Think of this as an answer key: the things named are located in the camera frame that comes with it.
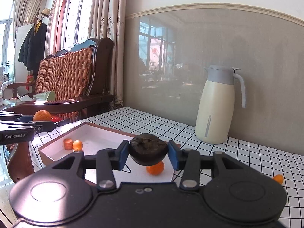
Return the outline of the green plastic cup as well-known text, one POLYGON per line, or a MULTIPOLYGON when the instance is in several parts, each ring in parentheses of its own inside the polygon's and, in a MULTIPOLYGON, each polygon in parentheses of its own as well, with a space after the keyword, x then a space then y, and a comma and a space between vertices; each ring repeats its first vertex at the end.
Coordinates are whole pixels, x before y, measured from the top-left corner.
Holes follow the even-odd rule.
POLYGON ((35 94, 33 95, 33 99, 35 101, 55 101, 56 93, 54 91, 47 91, 44 93, 35 94))

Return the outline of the brown shallow cardboard box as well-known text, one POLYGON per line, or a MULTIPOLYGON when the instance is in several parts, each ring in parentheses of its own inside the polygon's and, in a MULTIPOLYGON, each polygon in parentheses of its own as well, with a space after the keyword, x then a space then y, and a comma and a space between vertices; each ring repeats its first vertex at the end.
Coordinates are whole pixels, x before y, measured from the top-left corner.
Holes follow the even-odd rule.
MULTIPOLYGON (((123 140, 130 141, 133 137, 135 137, 134 134, 85 122, 46 143, 38 151, 42 162, 48 166, 72 153, 71 150, 65 150, 65 139, 80 140, 83 143, 84 155, 93 155, 101 149, 115 149, 123 140)), ((138 165, 131 157, 128 157, 124 169, 113 172, 116 184, 120 185, 121 182, 171 182, 174 177, 174 169, 168 157, 165 157, 163 162, 164 171, 158 176, 153 176, 146 171, 144 166, 138 165)))

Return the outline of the red cloth on sofa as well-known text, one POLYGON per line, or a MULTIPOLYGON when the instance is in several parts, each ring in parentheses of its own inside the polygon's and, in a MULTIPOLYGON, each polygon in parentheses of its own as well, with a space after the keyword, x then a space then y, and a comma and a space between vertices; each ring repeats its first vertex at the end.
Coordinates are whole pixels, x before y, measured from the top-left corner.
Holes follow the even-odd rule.
POLYGON ((53 123, 59 123, 59 122, 63 121, 63 119, 61 117, 58 117, 58 116, 54 115, 54 114, 51 114, 51 121, 53 123))

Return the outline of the dark mangosteen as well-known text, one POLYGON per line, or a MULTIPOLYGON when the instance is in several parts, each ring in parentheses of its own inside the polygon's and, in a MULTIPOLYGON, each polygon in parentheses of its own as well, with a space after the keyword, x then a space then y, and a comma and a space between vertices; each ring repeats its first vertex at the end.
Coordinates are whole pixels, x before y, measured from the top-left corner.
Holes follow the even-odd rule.
POLYGON ((128 151, 132 159, 142 166, 153 166, 161 162, 168 153, 167 143, 153 134, 136 135, 130 142, 128 151))

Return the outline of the straw hat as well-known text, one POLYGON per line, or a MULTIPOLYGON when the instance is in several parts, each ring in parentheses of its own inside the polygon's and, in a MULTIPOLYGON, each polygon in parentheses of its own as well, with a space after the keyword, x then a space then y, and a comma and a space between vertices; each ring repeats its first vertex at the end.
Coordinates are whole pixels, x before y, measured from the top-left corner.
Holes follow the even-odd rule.
POLYGON ((43 17, 46 17, 46 18, 49 18, 50 13, 51 13, 51 10, 48 9, 48 8, 45 8, 45 9, 43 9, 43 10, 40 12, 40 14, 41 14, 43 17))

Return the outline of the orange carrot chunk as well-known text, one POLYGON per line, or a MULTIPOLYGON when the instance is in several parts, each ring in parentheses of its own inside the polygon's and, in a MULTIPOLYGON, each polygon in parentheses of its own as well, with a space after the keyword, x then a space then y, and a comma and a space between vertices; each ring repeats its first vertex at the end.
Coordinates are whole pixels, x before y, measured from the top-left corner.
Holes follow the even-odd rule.
POLYGON ((63 145, 65 150, 73 150, 73 140, 72 139, 64 139, 63 145))

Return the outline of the wooden sofa with orange cushion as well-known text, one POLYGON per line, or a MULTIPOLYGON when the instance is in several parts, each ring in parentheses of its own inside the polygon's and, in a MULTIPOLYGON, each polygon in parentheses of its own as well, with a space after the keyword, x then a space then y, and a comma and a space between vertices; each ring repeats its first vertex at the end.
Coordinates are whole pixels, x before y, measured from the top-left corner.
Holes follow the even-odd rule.
POLYGON ((37 79, 32 85, 35 94, 54 91, 55 101, 22 101, 9 104, 4 111, 34 115, 47 110, 71 122, 97 115, 114 100, 109 91, 109 69, 114 42, 110 38, 88 39, 88 47, 78 45, 69 51, 40 62, 37 79))

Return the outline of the checkered tablecloth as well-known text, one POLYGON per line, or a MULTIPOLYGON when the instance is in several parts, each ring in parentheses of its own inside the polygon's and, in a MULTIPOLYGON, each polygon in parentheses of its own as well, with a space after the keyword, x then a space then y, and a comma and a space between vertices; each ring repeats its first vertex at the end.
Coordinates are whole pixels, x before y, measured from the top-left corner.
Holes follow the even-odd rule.
POLYGON ((280 174, 287 192, 280 222, 286 227, 303 227, 303 155, 233 137, 226 138, 221 144, 208 144, 195 136, 193 126, 130 107, 86 118, 85 121, 131 134, 152 133, 160 139, 173 139, 182 147, 193 148, 204 155, 223 151, 268 177, 280 174))

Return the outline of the beige curtain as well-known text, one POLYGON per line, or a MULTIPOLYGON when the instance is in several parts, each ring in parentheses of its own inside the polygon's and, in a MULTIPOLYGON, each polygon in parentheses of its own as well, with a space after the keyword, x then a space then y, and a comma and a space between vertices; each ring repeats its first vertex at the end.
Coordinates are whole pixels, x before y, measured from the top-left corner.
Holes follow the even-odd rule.
POLYGON ((123 59, 125 12, 127 0, 53 0, 46 36, 46 54, 55 54, 63 47, 67 30, 72 39, 67 46, 76 46, 88 39, 104 54, 103 67, 96 72, 101 92, 110 95, 111 109, 123 107, 123 59))

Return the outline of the small orange kumquat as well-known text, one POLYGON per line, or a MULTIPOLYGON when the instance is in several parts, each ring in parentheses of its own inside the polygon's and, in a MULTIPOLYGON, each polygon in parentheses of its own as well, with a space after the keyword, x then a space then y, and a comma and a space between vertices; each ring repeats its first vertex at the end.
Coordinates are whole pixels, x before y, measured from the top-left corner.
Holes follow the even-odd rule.
POLYGON ((83 149, 83 143, 80 140, 73 141, 72 146, 74 151, 82 151, 83 149))
POLYGON ((282 174, 277 174, 273 176, 273 180, 282 185, 284 183, 284 176, 282 174))

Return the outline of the cream thermos jug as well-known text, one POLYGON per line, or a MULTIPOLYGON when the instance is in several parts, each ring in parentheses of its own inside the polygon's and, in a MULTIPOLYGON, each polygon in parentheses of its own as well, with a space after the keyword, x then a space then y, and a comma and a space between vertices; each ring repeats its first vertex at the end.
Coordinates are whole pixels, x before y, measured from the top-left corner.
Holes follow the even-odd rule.
POLYGON ((223 143, 229 133, 235 103, 234 81, 241 87, 241 106, 246 107, 244 79, 236 73, 239 68, 210 65, 203 88, 195 124, 195 135, 209 144, 223 143))

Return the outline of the black hanging coat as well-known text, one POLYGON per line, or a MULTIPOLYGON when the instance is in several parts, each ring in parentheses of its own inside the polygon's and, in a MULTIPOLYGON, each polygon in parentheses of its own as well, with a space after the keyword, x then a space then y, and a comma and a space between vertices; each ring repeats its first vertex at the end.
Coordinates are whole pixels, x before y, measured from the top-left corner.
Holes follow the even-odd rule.
POLYGON ((33 73, 34 79, 37 79, 40 62, 44 59, 45 40, 47 25, 41 23, 38 30, 32 26, 21 45, 18 61, 22 62, 28 72, 33 73))

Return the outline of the large orange tangerine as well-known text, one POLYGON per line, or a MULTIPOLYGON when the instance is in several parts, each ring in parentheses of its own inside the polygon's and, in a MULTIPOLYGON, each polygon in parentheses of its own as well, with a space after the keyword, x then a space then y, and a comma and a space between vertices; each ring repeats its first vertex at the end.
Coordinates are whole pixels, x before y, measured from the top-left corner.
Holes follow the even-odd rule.
POLYGON ((158 175, 162 174, 162 172, 164 171, 164 168, 165 168, 164 162, 161 161, 155 165, 146 166, 146 171, 152 176, 158 176, 158 175))

